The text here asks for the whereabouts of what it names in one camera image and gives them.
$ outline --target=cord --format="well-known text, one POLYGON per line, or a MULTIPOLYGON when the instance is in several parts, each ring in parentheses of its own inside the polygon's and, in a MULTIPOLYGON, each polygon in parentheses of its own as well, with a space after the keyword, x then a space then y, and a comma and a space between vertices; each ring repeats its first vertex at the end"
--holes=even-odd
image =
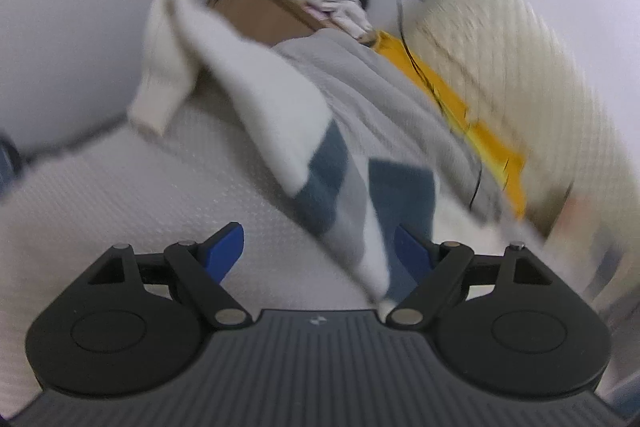
MULTIPOLYGON (((427 75, 424 74, 424 71, 422 71, 420 66, 415 61, 414 56, 412 55, 411 50, 409 49, 409 46, 406 43, 406 39, 404 38, 404 9, 402 8, 402 0, 396 0, 396 6, 398 8, 398 31, 400 32, 400 39, 402 41, 402 47, 404 48, 404 52, 406 53, 406 56, 409 57, 409 60, 411 61, 411 65, 414 67, 415 73, 417 73, 417 75, 425 83, 425 85, 427 86, 427 89, 429 89, 429 92, 433 96, 433 99, 435 100, 436 104, 438 104, 440 113, 446 118, 447 109, 442 105, 442 101, 440 100, 440 97, 436 92, 435 87, 433 87, 433 84, 431 84, 431 81, 427 78, 427 75)), ((463 129, 462 131, 464 136, 466 137, 468 128, 463 129)), ((480 182, 482 181, 482 159, 480 159, 479 163, 480 163, 480 171, 478 173, 478 181, 476 182, 476 190, 474 190, 474 195, 471 197, 471 201, 469 202, 469 210, 471 210, 471 208, 473 207, 474 201, 476 201, 476 196, 478 195, 478 190, 480 189, 480 182)))

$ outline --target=metal screw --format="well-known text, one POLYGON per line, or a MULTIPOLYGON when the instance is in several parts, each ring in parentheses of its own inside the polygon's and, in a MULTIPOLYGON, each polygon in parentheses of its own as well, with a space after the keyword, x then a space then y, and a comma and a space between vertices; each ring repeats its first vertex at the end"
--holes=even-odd
POLYGON ((216 320, 225 326, 237 326, 246 320, 246 313, 237 308, 225 308, 216 312, 216 320))
POLYGON ((391 314, 391 320, 401 326, 415 326, 420 324, 424 316, 412 308, 400 308, 391 314))
POLYGON ((526 247, 527 245, 524 244, 524 241, 511 241, 509 243, 509 248, 511 248, 511 250, 524 250, 524 247, 526 247))

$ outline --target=gray garment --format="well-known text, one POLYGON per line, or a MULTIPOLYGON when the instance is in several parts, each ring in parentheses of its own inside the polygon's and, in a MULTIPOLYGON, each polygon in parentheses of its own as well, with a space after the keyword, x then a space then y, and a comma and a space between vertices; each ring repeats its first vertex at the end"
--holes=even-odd
POLYGON ((322 91, 353 155, 430 168, 482 222, 511 214, 479 158, 385 57, 331 29, 275 49, 322 91))

